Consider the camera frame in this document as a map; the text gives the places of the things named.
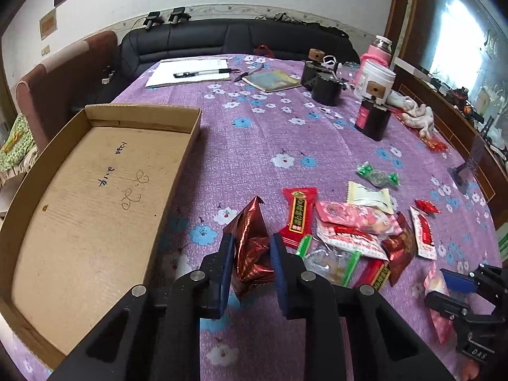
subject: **tablecloth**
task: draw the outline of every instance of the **tablecloth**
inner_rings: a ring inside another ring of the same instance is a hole
[[[228,64],[244,70],[259,63],[299,78],[302,62],[229,55]],[[442,211],[430,217],[438,268],[460,273],[479,262],[500,266],[493,222],[484,197],[472,178],[461,194],[447,168],[464,162],[452,147],[433,152],[394,117],[380,142],[354,128],[359,101],[342,93],[336,107],[312,100],[303,87],[262,93],[244,82],[202,82],[147,89],[155,65],[114,103],[198,106],[201,134],[185,166],[166,232],[157,248],[153,285],[164,285],[197,267],[218,249],[222,228],[255,195],[260,196],[268,231],[286,222],[283,187],[314,186],[319,197],[343,202],[347,182],[360,179],[355,169],[369,161],[376,169],[396,171],[401,186],[393,204],[411,224],[408,208],[415,198],[430,199]],[[365,265],[362,261],[358,275]],[[423,281],[432,261],[415,257],[399,282],[381,293],[456,377],[463,357],[455,339],[440,345],[423,305]],[[476,313],[492,306],[468,298]],[[240,302],[231,291],[220,320],[201,320],[201,379],[207,381],[297,381],[303,377],[305,324],[285,320],[272,284],[253,290]],[[12,333],[8,351],[28,380],[44,381],[49,371]]]

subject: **metal screw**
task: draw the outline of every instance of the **metal screw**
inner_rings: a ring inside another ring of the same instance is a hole
[[[135,297],[140,297],[146,294],[145,285],[136,285],[130,292]]]
[[[366,297],[370,297],[374,295],[374,288],[370,285],[362,285],[360,286],[360,294],[365,295]]]
[[[311,271],[304,271],[302,272],[302,274],[300,275],[300,277],[306,281],[306,282],[310,282],[310,281],[314,281],[314,279],[316,279],[316,274],[314,272],[311,272]]]
[[[194,271],[194,272],[191,272],[190,273],[190,278],[193,280],[193,281],[201,281],[203,279],[205,279],[205,273],[203,271],[200,271],[200,270],[197,270],[197,271]]]

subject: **notebook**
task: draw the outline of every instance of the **notebook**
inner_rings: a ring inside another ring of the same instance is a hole
[[[185,73],[186,71],[206,71],[228,68],[228,62],[220,58],[210,59],[190,59],[162,61],[161,64],[152,73],[152,76],[146,82],[145,87],[163,87],[183,83],[207,82],[229,80],[229,73],[217,75],[193,76],[184,78],[175,78],[175,73]]]
[[[301,86],[300,80],[289,77],[281,70],[254,73],[244,77],[243,81],[265,93]]]

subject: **open notebook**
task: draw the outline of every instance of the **open notebook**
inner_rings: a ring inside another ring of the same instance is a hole
[[[175,78],[175,73],[185,73],[186,71],[206,71],[228,68],[228,62],[224,59],[190,59],[162,61],[161,64],[152,73],[152,76],[146,82],[145,87],[163,87],[183,83],[195,83],[205,81],[229,80],[229,73],[217,75],[204,75],[194,77]]]

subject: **cardboard tray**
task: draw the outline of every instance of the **cardboard tray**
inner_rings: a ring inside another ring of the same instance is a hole
[[[87,106],[22,182],[0,230],[0,313],[54,369],[146,284],[201,111]]]

